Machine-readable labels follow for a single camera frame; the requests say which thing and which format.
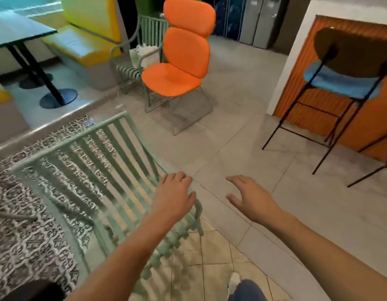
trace white shoe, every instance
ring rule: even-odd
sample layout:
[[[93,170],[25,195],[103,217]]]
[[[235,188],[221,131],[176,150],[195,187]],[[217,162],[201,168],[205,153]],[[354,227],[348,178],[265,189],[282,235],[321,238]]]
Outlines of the white shoe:
[[[240,284],[240,282],[241,282],[240,274],[237,273],[236,271],[233,271],[231,274],[230,280],[227,283],[227,292],[228,292],[227,300],[228,300],[228,297],[234,294],[235,289],[237,288],[238,284]]]

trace round table base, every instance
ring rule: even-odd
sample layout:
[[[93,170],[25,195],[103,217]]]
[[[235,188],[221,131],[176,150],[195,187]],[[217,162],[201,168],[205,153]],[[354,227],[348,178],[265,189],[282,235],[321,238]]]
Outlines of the round table base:
[[[53,80],[53,76],[51,74],[46,74],[46,75],[47,75],[47,78],[50,79],[50,81]],[[44,83],[43,79],[41,79],[36,74],[35,74],[35,76],[36,76],[36,79],[39,81],[39,84],[35,84],[33,82],[33,80],[31,80],[30,77],[28,76],[19,83],[19,87],[21,89],[30,90],[30,89],[35,89],[35,88],[44,86],[45,83]]]
[[[59,89],[58,91],[64,99],[65,105],[74,101],[78,96],[78,92],[74,89]],[[54,95],[51,93],[44,95],[43,98],[40,99],[40,106],[45,109],[56,109],[58,107],[62,107],[62,105],[56,101]]]

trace hand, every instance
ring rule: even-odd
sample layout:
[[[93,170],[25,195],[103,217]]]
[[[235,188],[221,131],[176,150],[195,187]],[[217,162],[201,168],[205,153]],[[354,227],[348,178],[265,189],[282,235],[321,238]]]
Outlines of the hand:
[[[241,193],[242,201],[233,194],[226,198],[251,221],[265,227],[271,226],[281,219],[283,211],[263,187],[258,185],[252,177],[243,175],[226,177]]]
[[[150,214],[159,216],[166,226],[172,228],[195,203],[196,193],[188,196],[191,183],[192,177],[184,172],[166,174],[157,186]]]

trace mint green metal chair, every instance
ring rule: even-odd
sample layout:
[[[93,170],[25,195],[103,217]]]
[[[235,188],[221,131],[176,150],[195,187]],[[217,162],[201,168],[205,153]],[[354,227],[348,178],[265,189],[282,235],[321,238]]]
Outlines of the mint green metal chair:
[[[158,181],[166,173],[142,144],[126,111],[17,163],[10,171],[43,199],[86,275],[91,271],[86,245],[78,239],[73,222],[91,226],[99,251],[108,256],[150,211]],[[158,245],[141,278],[150,278],[151,268],[179,248],[179,240],[186,239],[189,230],[197,228],[203,235],[201,211],[196,200]],[[135,292],[145,294],[141,280]]]
[[[147,46],[153,46],[156,45],[158,48],[157,50],[152,51],[151,53],[145,55],[142,57],[141,62],[146,57],[149,57],[152,54],[155,54],[159,51],[160,53],[160,61],[165,59],[163,55],[163,39],[164,35],[166,33],[166,30],[168,28],[169,24],[167,20],[165,19],[157,19],[152,17],[147,17],[144,15],[138,16],[138,23],[136,25],[136,30],[131,39],[129,39],[127,42],[123,42],[117,47],[114,47],[110,54],[111,54],[111,60],[114,63],[116,70],[120,74],[121,81],[122,81],[122,88],[124,90],[124,93],[126,93],[126,87],[134,80],[139,80],[144,88],[145,96],[146,96],[146,108],[145,111],[151,111],[153,109],[152,102],[150,99],[150,95],[148,92],[147,87],[142,82],[141,75],[143,68],[141,67],[141,64],[139,63],[139,67],[136,69],[133,67],[131,61],[127,61],[124,63],[118,63],[117,57],[114,57],[114,51],[118,48],[130,48],[130,43],[137,38],[138,44],[143,45],[146,44]]]

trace forearm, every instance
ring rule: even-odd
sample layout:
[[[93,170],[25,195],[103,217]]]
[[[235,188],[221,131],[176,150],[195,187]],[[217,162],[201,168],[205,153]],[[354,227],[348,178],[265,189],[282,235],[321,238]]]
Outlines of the forearm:
[[[387,278],[284,212],[268,226],[333,301],[387,300]]]
[[[93,271],[67,301],[128,300],[156,246],[169,231],[162,216],[149,215],[124,243]]]

